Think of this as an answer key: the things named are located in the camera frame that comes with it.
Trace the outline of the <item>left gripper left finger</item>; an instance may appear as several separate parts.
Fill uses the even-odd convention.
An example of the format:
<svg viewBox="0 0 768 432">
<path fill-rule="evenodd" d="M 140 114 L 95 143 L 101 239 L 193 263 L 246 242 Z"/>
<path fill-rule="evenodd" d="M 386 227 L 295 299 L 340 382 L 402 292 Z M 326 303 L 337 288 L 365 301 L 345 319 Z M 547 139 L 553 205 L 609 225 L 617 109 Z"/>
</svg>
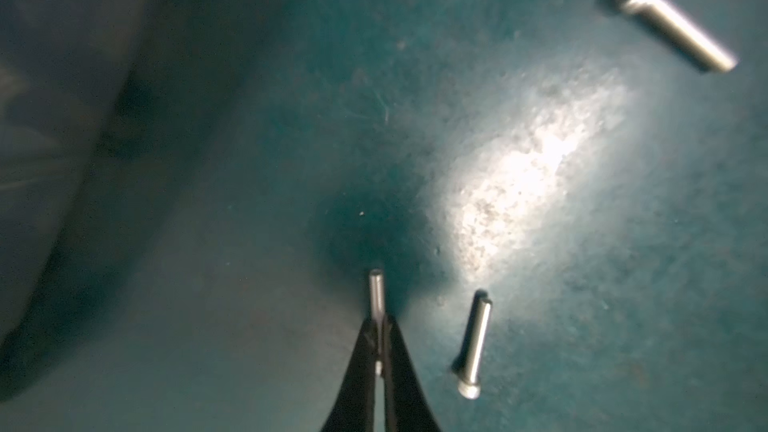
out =
<svg viewBox="0 0 768 432">
<path fill-rule="evenodd" d="M 335 403 L 322 432 L 372 432 L 374 430 L 376 323 L 363 321 Z"/>
</svg>

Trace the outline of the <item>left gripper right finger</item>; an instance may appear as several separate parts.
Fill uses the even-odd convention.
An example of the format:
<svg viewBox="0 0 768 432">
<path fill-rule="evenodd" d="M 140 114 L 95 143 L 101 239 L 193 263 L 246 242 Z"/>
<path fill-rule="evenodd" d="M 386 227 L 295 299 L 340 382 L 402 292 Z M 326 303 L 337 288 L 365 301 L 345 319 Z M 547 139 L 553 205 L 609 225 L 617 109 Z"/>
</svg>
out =
<svg viewBox="0 0 768 432">
<path fill-rule="evenodd" d="M 386 315 L 382 332 L 385 430 L 440 432 L 395 318 Z"/>
</svg>

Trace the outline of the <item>small silver screw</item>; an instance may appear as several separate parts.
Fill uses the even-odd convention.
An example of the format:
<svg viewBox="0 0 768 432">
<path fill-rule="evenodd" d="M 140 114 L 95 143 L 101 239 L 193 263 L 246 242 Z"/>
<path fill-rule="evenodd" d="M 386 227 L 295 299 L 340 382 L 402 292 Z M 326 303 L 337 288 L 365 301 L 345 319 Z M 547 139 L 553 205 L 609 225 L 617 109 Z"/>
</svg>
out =
<svg viewBox="0 0 768 432">
<path fill-rule="evenodd" d="M 493 302 L 488 294 L 479 291 L 473 301 L 465 332 L 466 345 L 460 354 L 461 361 L 457 369 L 457 389 L 468 400 L 476 400 L 481 393 L 480 367 L 492 308 Z"/>
<path fill-rule="evenodd" d="M 656 27 L 682 51 L 708 70 L 732 71 L 737 55 L 696 23 L 671 0 L 616 0 L 617 8 Z"/>
<path fill-rule="evenodd" d="M 382 352 L 383 352 L 383 321 L 386 315 L 385 311 L 385 289 L 384 277 L 381 269 L 373 269 L 369 273 L 369 292 L 371 318 L 376 328 L 376 365 L 375 372 L 378 377 L 382 374 Z"/>
</svg>

